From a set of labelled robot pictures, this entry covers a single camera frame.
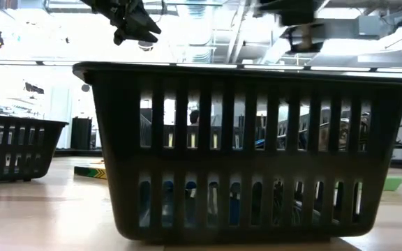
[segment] laundry basket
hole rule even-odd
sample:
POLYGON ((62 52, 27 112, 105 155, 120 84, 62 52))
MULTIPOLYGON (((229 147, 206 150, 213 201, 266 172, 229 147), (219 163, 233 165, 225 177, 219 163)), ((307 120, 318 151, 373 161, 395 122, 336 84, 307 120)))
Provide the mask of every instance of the laundry basket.
POLYGON ((358 236, 373 226, 402 117, 402 79, 92 62, 73 70, 93 87, 114 218, 126 238, 300 241, 358 236), (151 146, 140 139, 144 91, 152 92, 151 146), (176 99, 172 147, 163 140, 168 91, 176 99), (196 148, 187 142, 188 93, 194 91, 200 100, 196 148), (210 142, 212 93, 222 96, 217 148, 210 142), (242 147, 233 143, 238 97, 245 97, 242 147), (255 115, 262 99, 265 145, 257 149, 255 115), (345 100, 351 118, 342 149, 345 100), (285 148, 278 149, 282 101, 289 112, 285 148), (302 104, 309 106, 307 125, 299 122, 302 104), (324 106, 331 107, 325 150, 319 147, 324 106), (361 144, 367 106, 370 133, 361 144), (306 149, 300 149, 305 127, 306 149))
POLYGON ((0 116, 0 181, 46 175, 64 122, 0 116))

